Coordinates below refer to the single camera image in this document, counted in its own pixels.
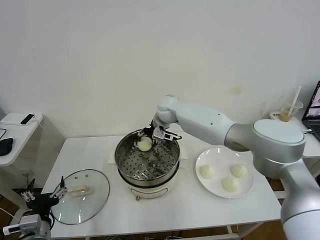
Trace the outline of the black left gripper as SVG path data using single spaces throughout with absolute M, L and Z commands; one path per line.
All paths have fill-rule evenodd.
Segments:
M 44 193 L 34 197 L 34 184 L 35 179 L 33 178 L 30 184 L 27 185 L 26 190 L 21 193 L 26 201 L 26 206 L 34 213 L 48 213 L 51 207 L 59 203 L 59 198 L 63 198 L 68 193 L 63 176 L 53 193 Z

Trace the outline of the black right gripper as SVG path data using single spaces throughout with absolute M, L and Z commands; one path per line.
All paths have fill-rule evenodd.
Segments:
M 142 138 L 142 137 L 152 137 L 154 130 L 158 127 L 158 124 L 152 120 L 151 123 L 149 124 L 149 127 L 144 127 L 142 129 L 140 129 L 137 133 L 137 137 L 138 138 Z M 159 139 L 158 138 L 152 138 L 152 147 L 155 147 L 158 143 L 159 143 Z

